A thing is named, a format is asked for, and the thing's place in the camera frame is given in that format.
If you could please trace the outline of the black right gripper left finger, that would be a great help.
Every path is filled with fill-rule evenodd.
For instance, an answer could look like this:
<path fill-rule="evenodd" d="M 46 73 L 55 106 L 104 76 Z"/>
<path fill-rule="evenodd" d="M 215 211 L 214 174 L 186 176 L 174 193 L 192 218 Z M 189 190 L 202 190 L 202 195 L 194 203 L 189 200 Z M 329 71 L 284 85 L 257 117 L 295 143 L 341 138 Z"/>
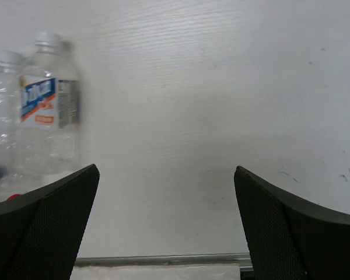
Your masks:
<path fill-rule="evenodd" d="M 99 184 L 95 164 L 0 202 L 0 279 L 69 279 Z"/>

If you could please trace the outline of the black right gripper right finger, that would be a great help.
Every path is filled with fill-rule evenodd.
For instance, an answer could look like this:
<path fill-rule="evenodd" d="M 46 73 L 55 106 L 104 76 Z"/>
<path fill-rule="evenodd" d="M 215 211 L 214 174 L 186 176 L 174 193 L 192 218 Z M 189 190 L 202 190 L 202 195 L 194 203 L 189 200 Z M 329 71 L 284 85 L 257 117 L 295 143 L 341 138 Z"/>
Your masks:
<path fill-rule="evenodd" d="M 239 166 L 234 187 L 256 279 L 350 279 L 350 214 Z"/>

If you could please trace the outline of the clear bottle red cap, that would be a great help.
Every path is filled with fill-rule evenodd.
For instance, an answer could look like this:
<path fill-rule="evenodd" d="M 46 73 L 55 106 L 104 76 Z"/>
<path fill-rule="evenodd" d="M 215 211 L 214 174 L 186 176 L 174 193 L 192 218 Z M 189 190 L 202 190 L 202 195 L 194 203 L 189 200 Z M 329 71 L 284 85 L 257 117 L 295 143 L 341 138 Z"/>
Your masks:
<path fill-rule="evenodd" d="M 12 200 L 12 199 L 17 198 L 17 197 L 19 197 L 19 196 L 21 196 L 21 194 L 13 194 L 13 195 L 11 195 L 10 197 L 8 197 L 7 200 Z"/>

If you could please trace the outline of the clear bottle white cap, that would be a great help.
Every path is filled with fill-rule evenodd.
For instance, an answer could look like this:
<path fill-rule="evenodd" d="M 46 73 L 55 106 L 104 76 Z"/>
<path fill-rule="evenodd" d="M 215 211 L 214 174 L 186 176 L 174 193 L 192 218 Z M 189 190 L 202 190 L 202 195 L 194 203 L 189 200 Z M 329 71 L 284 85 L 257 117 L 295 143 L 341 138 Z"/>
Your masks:
<path fill-rule="evenodd" d="M 24 57 L 13 51 L 0 53 L 0 202 L 11 196 L 20 178 L 18 124 L 20 121 L 19 71 Z"/>

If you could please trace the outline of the clear bottle blue label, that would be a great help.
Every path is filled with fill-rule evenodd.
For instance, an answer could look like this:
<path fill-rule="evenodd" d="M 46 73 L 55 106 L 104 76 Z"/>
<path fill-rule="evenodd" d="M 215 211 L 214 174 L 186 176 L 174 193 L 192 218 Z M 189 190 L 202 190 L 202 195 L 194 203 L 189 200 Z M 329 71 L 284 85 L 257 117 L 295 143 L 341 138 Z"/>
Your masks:
<path fill-rule="evenodd" d="M 50 184 L 77 169 L 81 91 L 61 36 L 41 31 L 35 45 L 19 75 L 20 162 Z"/>

